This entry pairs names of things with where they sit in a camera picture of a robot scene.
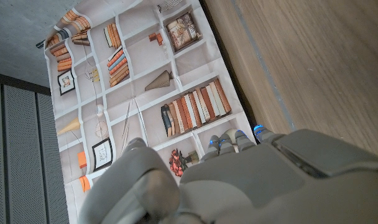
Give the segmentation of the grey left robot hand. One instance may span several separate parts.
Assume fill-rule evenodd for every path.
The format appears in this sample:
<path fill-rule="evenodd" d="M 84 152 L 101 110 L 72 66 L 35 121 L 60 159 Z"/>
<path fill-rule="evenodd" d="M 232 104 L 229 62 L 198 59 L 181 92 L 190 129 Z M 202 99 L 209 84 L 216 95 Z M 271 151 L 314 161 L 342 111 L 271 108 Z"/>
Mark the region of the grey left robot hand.
<path fill-rule="evenodd" d="M 301 129 L 212 136 L 175 180 L 133 139 L 94 184 L 79 223 L 378 223 L 378 156 Z"/>

